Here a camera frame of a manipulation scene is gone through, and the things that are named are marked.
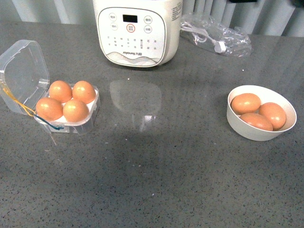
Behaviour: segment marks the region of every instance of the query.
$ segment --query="white ceramic bowl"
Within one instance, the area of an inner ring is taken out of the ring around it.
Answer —
[[[278,131],[265,131],[253,127],[247,124],[246,122],[244,122],[243,120],[241,120],[239,118],[239,115],[236,115],[233,112],[231,108],[231,102],[234,97],[244,93],[256,94],[261,99],[262,104],[267,102],[274,102],[280,105],[286,113],[286,122],[284,126]],[[230,126],[233,128],[233,130],[235,130],[243,137],[255,141],[267,141],[277,137],[283,132],[290,130],[295,125],[296,112],[294,107],[289,103],[289,101],[287,101],[280,94],[270,89],[256,85],[242,85],[233,89],[228,95],[227,120]]]

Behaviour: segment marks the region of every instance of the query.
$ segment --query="yellow string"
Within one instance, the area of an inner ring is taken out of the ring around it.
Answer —
[[[31,108],[22,104],[20,101],[18,101],[17,98],[15,98],[15,96],[13,95],[13,93],[10,91],[10,89],[7,86],[5,86],[3,83],[1,83],[1,84],[2,84],[3,91],[7,94],[7,96],[9,96],[14,102],[19,104],[29,116],[34,116],[36,114],[36,112],[34,110],[32,110]]]

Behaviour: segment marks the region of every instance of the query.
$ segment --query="white curtain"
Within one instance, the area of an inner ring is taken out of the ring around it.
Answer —
[[[304,8],[291,0],[184,0],[183,13],[189,12],[203,12],[248,34],[304,37]],[[92,0],[0,0],[0,20],[95,24]]]

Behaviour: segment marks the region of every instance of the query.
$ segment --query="brown egg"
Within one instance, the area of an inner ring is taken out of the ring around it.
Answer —
[[[272,131],[273,127],[266,117],[256,113],[245,113],[240,118],[247,124],[266,131]]]
[[[55,81],[49,88],[49,97],[52,97],[61,103],[72,99],[72,88],[64,81]]]
[[[47,121],[54,121],[62,117],[63,107],[58,100],[51,97],[44,97],[38,100],[36,113]]]
[[[79,81],[73,87],[73,98],[88,104],[95,100],[96,92],[93,86],[86,81]]]
[[[242,115],[245,113],[254,113],[261,105],[261,99],[251,93],[240,94],[236,96],[231,103],[232,110]]]
[[[271,122],[275,131],[281,129],[286,122],[286,113],[284,109],[273,102],[261,105],[259,114],[263,115]]]
[[[67,121],[78,122],[89,115],[89,109],[84,102],[72,99],[63,106],[63,115]]]

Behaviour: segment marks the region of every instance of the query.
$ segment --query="blue string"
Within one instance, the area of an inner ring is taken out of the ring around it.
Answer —
[[[54,128],[55,130],[61,130],[64,129],[64,127],[55,127],[53,125],[51,125],[48,121],[46,121],[45,119],[41,118],[40,116],[34,114],[35,117],[37,117],[38,119],[42,120],[43,122],[45,122],[47,125],[49,125],[50,127]]]

